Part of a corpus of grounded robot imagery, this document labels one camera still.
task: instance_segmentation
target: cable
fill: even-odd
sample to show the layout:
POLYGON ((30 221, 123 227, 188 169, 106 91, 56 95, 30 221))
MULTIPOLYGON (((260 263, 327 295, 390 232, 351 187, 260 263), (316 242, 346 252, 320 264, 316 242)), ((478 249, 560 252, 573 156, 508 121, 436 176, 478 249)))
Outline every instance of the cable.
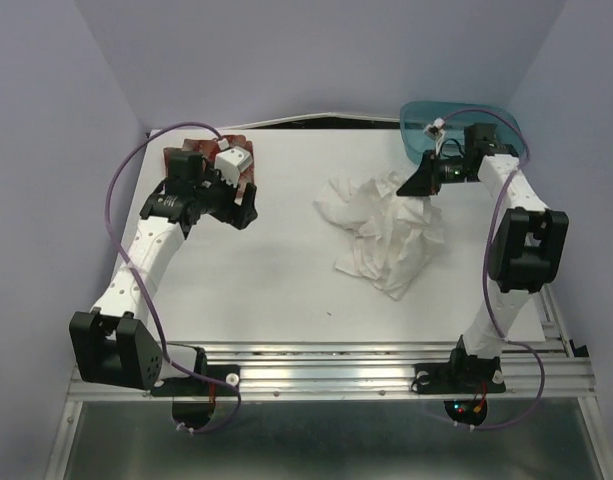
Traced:
POLYGON ((531 405, 524 411, 524 413, 522 413, 521 415, 519 415, 518 417, 512 420, 509 420, 507 422, 503 422, 497 425, 480 425, 479 427, 473 427, 472 425, 471 426, 465 425, 471 430, 472 429, 501 430, 503 428, 508 428, 508 427, 517 425, 518 423, 520 423, 522 420, 524 420, 526 417, 528 417, 535 411, 535 409, 537 408, 537 405, 539 404, 539 401, 542 398, 542 394, 544 393, 544 386, 546 384, 546 370, 544 369, 544 362, 540 358, 539 353, 537 353, 537 351, 533 347, 528 345, 527 343, 516 342, 516 341, 509 340, 508 338, 506 338, 506 334, 499 326, 497 317, 495 317, 495 312, 493 311, 493 307, 490 303, 490 294, 488 292, 488 265, 490 263, 490 248, 493 243, 493 236, 495 234, 495 225, 497 225, 497 218, 499 217, 499 212, 501 210, 502 203, 504 201, 504 195, 506 194, 506 191, 508 190, 510 183, 513 181, 513 178, 515 177, 517 172, 519 172, 522 168, 524 168, 528 164, 528 162, 530 162, 530 149, 528 148, 528 142, 526 142, 526 139, 524 138, 524 136, 522 135, 522 133, 519 131, 517 127, 515 127, 512 123, 510 123, 508 120, 506 120, 501 115, 493 112, 492 110, 488 110, 486 108, 464 108, 461 110, 456 110, 452 112, 451 114, 445 116, 444 121, 448 121, 448 119, 453 118, 457 115, 461 115, 462 113, 484 113, 486 115, 495 117, 497 120, 499 120, 504 125, 506 125, 508 128, 510 128, 512 132, 515 133, 515 135, 517 135, 517 138, 519 138, 519 140, 522 142, 522 145, 524 146, 524 158, 520 159, 519 164, 517 165, 517 168, 508 175, 508 178, 504 182, 504 185, 502 185, 502 189, 499 192, 499 196, 497 197, 497 200, 495 202, 495 209, 493 210, 493 217, 491 218, 490 228, 488 229, 488 238, 486 239, 486 249, 484 251, 484 267, 482 269, 482 289, 484 292, 484 303, 486 304, 486 310, 488 311, 490 320, 493 324, 493 327, 495 327, 495 331, 497 332, 497 335, 499 335, 499 338, 507 345, 514 345, 516 347, 521 347, 535 357, 535 360, 537 361, 537 365, 539 366, 539 375, 540 375, 539 389, 537 390, 537 394, 535 395, 535 399, 533 400, 533 403, 531 403, 531 405))
MULTIPOLYGON (((486 382, 482 382, 482 387, 483 387, 483 391, 486 390, 486 382)), ((475 395, 473 396, 473 399, 470 401, 470 403, 474 403, 475 400, 477 400, 477 396, 479 395, 479 387, 475 388, 475 395)))
POLYGON ((447 140, 444 140, 444 142, 442 143, 441 147, 439 147, 439 156, 442 156, 442 153, 444 152, 444 145, 446 145, 448 142, 450 143, 454 143, 455 145, 457 145, 457 150, 459 151, 459 154, 463 157, 464 156, 464 149, 462 147, 462 144, 459 143, 459 140, 457 140, 456 138, 449 138, 447 140))
POLYGON ((480 400, 479 404, 473 408, 473 411, 475 413, 479 413, 482 411, 482 407, 484 406, 484 403, 486 403, 486 394, 488 393, 486 391, 486 382, 482 382, 482 388, 484 389, 484 393, 482 395, 482 399, 480 400))
MULTIPOLYGON (((124 171, 124 168, 126 168, 126 165, 128 165, 128 163, 135 157, 135 155, 142 148, 146 147, 146 145, 148 145, 150 142, 152 142, 156 138, 161 137, 165 133, 168 133, 171 130, 176 130, 176 129, 181 128, 181 127, 199 127, 199 128, 204 128, 204 129, 212 132, 213 134, 215 134, 217 136, 218 140, 222 140, 223 139, 221 133, 219 133, 215 128, 213 128, 210 125, 207 125, 205 123, 201 123, 201 122, 182 122, 182 123, 176 123, 174 125, 170 125, 170 126, 168 126, 166 128, 163 128, 159 132, 151 135, 141 145, 135 147, 126 156, 126 158, 124 158, 124 160, 122 160, 121 164, 117 168, 117 171, 114 173, 114 175, 111 178, 110 183, 108 185, 108 190, 106 192, 106 202, 104 204, 104 222, 106 224, 106 230, 108 231, 108 236, 110 237, 110 240, 113 243, 113 245, 115 247, 115 250, 117 250, 117 253, 119 253, 119 255, 122 257, 124 262, 126 262, 126 265, 132 265, 130 256, 128 255, 128 252, 124 249, 124 247, 122 247, 121 240, 117 236, 117 234, 115 232, 115 228, 113 228, 113 224, 112 224, 111 218, 110 218, 110 206, 111 206, 111 200, 112 200, 112 196, 113 196, 113 190, 115 189, 115 184, 117 183, 117 180, 119 179, 119 176, 121 175, 121 173, 124 171)), ((189 377, 195 378, 196 380, 199 380, 201 382, 206 382, 206 383, 213 384, 215 386, 220 386, 220 387, 228 388, 228 389, 232 390, 237 395, 237 404, 235 405, 235 408, 233 409, 233 411, 230 413, 230 415, 228 417, 226 417, 224 420, 222 420, 221 422, 219 422, 216 425, 205 426, 205 427, 197 429, 197 430, 194 430, 192 428, 188 428, 187 429, 188 432, 191 433, 191 434, 194 434, 194 433, 209 433, 209 432, 214 432, 214 431, 217 431, 217 430, 225 427, 226 425, 228 425, 233 420, 233 418, 235 417, 235 415, 239 411, 239 407, 241 406, 242 396, 241 396, 241 393, 239 392, 239 389, 234 387, 234 386, 232 386, 232 385, 230 385, 230 384, 228 384, 228 383, 226 383, 226 382, 224 382, 224 381, 222 381, 222 380, 217 380, 216 378, 210 378, 210 377, 207 377, 205 375, 201 375, 199 373, 195 373, 192 370, 187 369, 186 367, 178 364, 177 362, 175 362, 173 359, 170 358, 170 355, 168 353, 168 344, 166 342, 166 335, 164 334, 164 328, 162 327, 162 322, 161 322, 161 320, 159 318, 159 314, 157 313, 157 309, 155 308, 155 304, 153 303, 153 299, 150 296, 150 294, 148 293, 148 290, 146 289, 146 285, 144 284, 144 280, 142 279, 142 277, 139 274, 139 272, 135 268, 133 268, 133 267, 130 267, 130 271, 133 274, 133 278, 135 279, 135 282, 137 283, 137 286, 139 287, 139 290, 141 291, 141 293, 142 293, 142 295, 144 297, 144 301, 146 302, 146 306, 148 307, 148 311, 150 312, 151 317, 153 317, 153 322, 155 323, 155 327, 157 328, 157 334, 159 335, 159 340, 161 342, 162 356, 164 357, 164 360, 166 360, 168 363, 170 363, 170 365, 173 368, 175 368, 175 369, 179 370, 180 372, 188 375, 189 377)))

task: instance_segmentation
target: white table surface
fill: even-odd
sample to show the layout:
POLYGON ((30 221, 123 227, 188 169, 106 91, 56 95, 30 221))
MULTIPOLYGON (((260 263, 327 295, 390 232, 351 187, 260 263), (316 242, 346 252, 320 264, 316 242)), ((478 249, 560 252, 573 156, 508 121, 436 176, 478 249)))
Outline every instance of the white table surface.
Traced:
MULTIPOLYGON (((433 202, 445 221, 444 250, 400 301, 333 270, 351 236, 313 206, 336 174, 363 181, 411 169, 396 130, 243 130, 253 141, 259 218, 237 231, 210 216, 192 229, 164 274, 155 304, 168 340, 229 342, 456 341, 482 301, 481 264, 493 202, 481 184, 447 185, 433 202)), ((162 149, 200 130, 153 141, 144 158, 123 243, 164 176, 162 149)), ((543 341, 537 302, 509 337, 543 341)), ((149 330, 156 336, 152 321, 149 330)))

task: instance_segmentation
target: gray floor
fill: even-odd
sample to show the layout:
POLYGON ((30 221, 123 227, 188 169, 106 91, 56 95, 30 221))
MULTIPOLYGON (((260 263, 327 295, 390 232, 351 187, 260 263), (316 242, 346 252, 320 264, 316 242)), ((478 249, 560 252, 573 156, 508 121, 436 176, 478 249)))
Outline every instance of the gray floor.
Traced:
MULTIPOLYGON (((525 401, 493 400, 488 423, 525 401)), ((593 479, 600 478, 575 400, 544 400, 495 433, 437 421, 441 402, 244 405, 225 431, 176 432, 166 402, 88 403, 66 478, 593 479)))

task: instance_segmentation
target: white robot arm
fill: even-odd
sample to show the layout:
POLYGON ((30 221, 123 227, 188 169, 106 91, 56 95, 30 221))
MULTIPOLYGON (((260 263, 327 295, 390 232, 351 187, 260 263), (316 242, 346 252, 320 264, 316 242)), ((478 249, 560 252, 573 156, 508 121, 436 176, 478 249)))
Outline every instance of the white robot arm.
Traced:
POLYGON ((246 185, 236 201, 239 176, 252 163, 234 147, 217 154, 214 166, 196 152, 170 156, 167 177, 148 197, 137 232, 104 294, 90 312, 76 312, 69 331, 84 381, 150 390, 160 378, 163 356, 146 329, 146 297, 131 269, 154 297, 173 255, 202 215, 243 229, 257 218, 256 188, 246 185))
MULTIPOLYGON (((439 141, 442 128, 437 121, 428 127, 439 141)), ((441 148, 424 152, 419 168, 397 194, 436 195, 444 183, 479 181, 498 198, 513 175, 494 240, 487 245, 487 285, 499 332, 482 302, 447 363, 415 365, 412 388, 420 394, 473 394, 482 386, 488 393, 505 391, 500 363, 504 339, 521 308, 555 278, 568 229, 566 214, 550 210, 517 171, 517 153, 497 141, 496 125, 473 124, 464 129, 464 139, 460 155, 440 158, 441 148)))
MULTIPOLYGON (((479 172, 479 180, 486 186, 490 194, 496 199, 502 185, 508 176, 518 168, 519 160, 508 154, 484 156, 479 172)), ((531 188, 524 173, 515 173, 512 182, 505 192, 501 211, 520 208, 527 212, 544 213, 548 207, 542 202, 531 188)), ((490 301, 497 322, 505 335, 513 326, 519 311, 528 303, 534 293, 528 290, 510 290, 502 293, 496 281, 488 280, 490 301)), ((464 347, 468 355, 476 355, 478 358, 493 359, 502 354, 504 342, 493 326, 486 304, 482 302, 475 321, 464 333, 464 347)))

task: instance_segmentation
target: teal plastic lid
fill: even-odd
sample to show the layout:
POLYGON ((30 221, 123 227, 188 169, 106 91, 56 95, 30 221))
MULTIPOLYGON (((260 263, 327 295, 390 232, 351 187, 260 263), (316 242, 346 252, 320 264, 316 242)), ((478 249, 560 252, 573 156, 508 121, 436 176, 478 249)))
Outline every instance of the teal plastic lid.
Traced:
MULTIPOLYGON (((435 142, 424 134, 424 128, 438 117, 445 117, 457 110, 465 108, 484 108, 496 113, 510 122, 519 130, 519 125, 510 113, 503 108, 491 107, 476 103, 451 103, 451 102, 411 102, 404 105, 400 111, 399 128, 406 149, 406 156, 415 164, 419 165, 425 150, 435 148, 435 142)), ((446 123, 446 140, 454 138, 459 143, 464 143, 464 127, 473 123, 494 123, 497 125, 497 136, 502 143, 510 143, 521 155, 524 145, 519 137, 508 126, 497 118, 484 112, 465 112, 448 120, 446 123)), ((452 142, 446 144, 445 151, 452 153, 456 147, 452 142)))

